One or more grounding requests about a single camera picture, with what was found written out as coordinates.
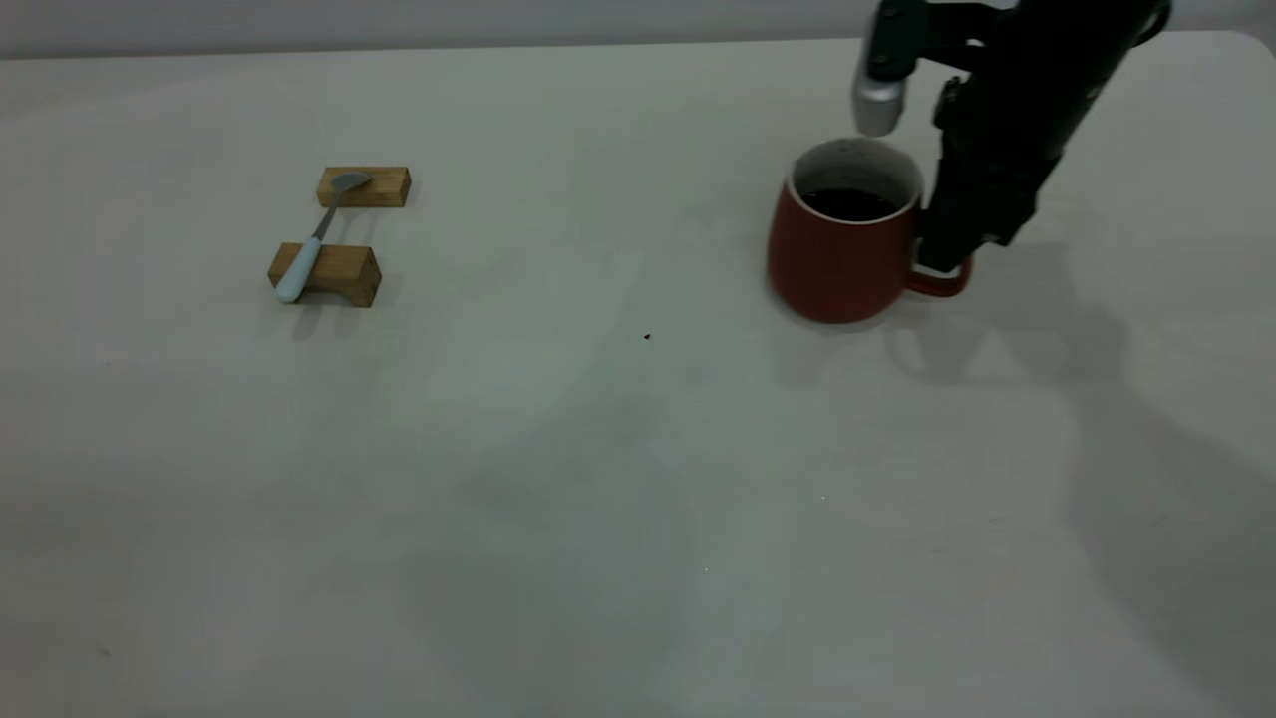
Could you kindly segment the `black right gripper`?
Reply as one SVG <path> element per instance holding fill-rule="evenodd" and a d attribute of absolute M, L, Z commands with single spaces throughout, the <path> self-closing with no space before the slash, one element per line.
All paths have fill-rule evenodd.
<path fill-rule="evenodd" d="M 934 111 L 940 165 L 915 264 L 949 273 L 985 242 L 1013 242 L 1096 99 L 1099 77 L 1085 70 L 948 79 Z"/>

